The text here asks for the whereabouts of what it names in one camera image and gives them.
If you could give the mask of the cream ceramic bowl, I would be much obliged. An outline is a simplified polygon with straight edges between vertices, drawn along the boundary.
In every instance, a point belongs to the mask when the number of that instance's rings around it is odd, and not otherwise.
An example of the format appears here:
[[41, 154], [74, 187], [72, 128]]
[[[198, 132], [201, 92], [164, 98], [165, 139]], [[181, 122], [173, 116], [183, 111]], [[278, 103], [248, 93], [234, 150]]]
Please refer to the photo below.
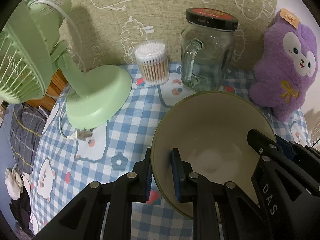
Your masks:
[[215, 183], [233, 181], [257, 203], [251, 176], [260, 155], [247, 143], [250, 129], [276, 141], [263, 113], [233, 94], [194, 94], [172, 107], [159, 123], [151, 147], [153, 176], [166, 202], [184, 217], [193, 216], [192, 204], [179, 203], [175, 196], [170, 155], [178, 148], [193, 171]]

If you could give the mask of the white floor fan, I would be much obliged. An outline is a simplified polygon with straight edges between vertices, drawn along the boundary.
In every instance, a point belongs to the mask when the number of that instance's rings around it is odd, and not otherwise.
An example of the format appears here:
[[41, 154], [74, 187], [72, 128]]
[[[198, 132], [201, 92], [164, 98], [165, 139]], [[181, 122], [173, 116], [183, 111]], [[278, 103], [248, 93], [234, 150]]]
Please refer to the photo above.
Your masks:
[[316, 124], [311, 132], [311, 146], [319, 150], [320, 144], [320, 117], [318, 117]]

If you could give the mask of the white crumpled cloth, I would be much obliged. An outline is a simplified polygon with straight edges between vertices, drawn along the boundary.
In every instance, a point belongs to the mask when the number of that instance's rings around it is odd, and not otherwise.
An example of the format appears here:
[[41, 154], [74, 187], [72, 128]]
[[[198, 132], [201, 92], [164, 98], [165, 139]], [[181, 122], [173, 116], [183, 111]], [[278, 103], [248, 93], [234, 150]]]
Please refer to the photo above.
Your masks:
[[5, 185], [7, 191], [12, 200], [18, 200], [23, 192], [23, 180], [17, 169], [17, 165], [14, 165], [12, 169], [5, 170]]

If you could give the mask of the purple plush bunny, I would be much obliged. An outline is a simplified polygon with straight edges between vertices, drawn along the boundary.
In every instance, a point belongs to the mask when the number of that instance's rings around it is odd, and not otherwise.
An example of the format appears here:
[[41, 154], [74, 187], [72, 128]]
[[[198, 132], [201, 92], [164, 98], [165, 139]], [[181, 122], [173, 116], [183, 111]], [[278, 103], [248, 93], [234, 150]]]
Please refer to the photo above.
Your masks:
[[282, 8], [264, 33], [264, 53], [253, 69], [255, 82], [249, 97], [285, 122], [302, 107], [317, 70], [316, 36], [295, 14]]

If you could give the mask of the grey plaid pillow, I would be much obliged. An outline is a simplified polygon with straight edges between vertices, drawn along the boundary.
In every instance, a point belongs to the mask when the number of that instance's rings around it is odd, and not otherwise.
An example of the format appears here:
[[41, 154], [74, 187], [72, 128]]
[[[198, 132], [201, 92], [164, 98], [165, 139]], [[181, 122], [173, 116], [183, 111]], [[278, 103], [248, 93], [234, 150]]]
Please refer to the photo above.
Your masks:
[[10, 128], [11, 149], [17, 168], [31, 174], [37, 148], [49, 111], [42, 107], [31, 107], [26, 103], [16, 104], [12, 111]]

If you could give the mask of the glass jar black lid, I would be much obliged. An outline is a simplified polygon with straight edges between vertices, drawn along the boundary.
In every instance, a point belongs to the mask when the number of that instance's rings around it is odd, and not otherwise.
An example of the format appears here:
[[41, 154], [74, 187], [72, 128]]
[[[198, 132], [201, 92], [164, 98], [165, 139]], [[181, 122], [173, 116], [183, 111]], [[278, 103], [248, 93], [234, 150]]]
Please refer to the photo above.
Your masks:
[[238, 19], [210, 8], [189, 8], [181, 32], [181, 78], [197, 92], [218, 90], [235, 47]]

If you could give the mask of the wooden bed headboard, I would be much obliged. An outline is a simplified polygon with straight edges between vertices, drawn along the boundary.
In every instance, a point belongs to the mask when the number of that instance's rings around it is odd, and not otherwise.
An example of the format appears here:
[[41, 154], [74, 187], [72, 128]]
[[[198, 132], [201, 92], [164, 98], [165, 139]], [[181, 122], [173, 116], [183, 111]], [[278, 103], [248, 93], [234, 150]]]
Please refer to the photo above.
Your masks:
[[[51, 96], [59, 96], [66, 85], [67, 85], [67, 80], [64, 77], [63, 73], [61, 72], [61, 70], [58, 69], [52, 77], [50, 85], [47, 89], [47, 94]], [[26, 103], [31, 107], [41, 106], [44, 109], [51, 111], [56, 103], [56, 99], [46, 95], [42, 99], [28, 100]]]

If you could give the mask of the cotton swab container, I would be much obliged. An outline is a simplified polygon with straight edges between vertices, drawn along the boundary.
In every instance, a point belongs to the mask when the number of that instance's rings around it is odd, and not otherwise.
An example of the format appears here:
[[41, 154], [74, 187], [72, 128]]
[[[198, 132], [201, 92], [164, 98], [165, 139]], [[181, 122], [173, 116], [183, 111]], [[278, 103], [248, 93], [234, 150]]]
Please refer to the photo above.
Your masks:
[[164, 42], [145, 41], [135, 47], [134, 55], [147, 86], [162, 85], [169, 80], [168, 54]]

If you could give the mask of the green desk fan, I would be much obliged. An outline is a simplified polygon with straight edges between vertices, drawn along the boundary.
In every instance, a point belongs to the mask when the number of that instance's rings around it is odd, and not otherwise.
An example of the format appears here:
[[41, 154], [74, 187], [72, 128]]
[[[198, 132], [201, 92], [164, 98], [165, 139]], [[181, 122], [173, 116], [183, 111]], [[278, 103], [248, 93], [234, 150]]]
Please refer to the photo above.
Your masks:
[[69, 122], [78, 129], [105, 123], [127, 100], [132, 79], [114, 65], [82, 72], [60, 38], [71, 0], [13, 0], [1, 12], [1, 98], [13, 104], [45, 96], [58, 69], [73, 89]]

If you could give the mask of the olive cartoon print mat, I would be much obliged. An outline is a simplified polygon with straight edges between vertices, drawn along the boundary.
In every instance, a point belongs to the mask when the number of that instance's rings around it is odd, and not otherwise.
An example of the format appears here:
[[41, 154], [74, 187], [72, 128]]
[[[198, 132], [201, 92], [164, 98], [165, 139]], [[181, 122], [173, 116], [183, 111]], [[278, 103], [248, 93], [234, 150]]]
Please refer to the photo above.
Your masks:
[[271, 25], [277, 0], [71, 0], [74, 26], [64, 23], [61, 38], [81, 56], [86, 69], [134, 63], [134, 47], [146, 40], [167, 45], [169, 60], [181, 59], [185, 11], [202, 7], [235, 16], [231, 66], [251, 70], [263, 53], [263, 34]]

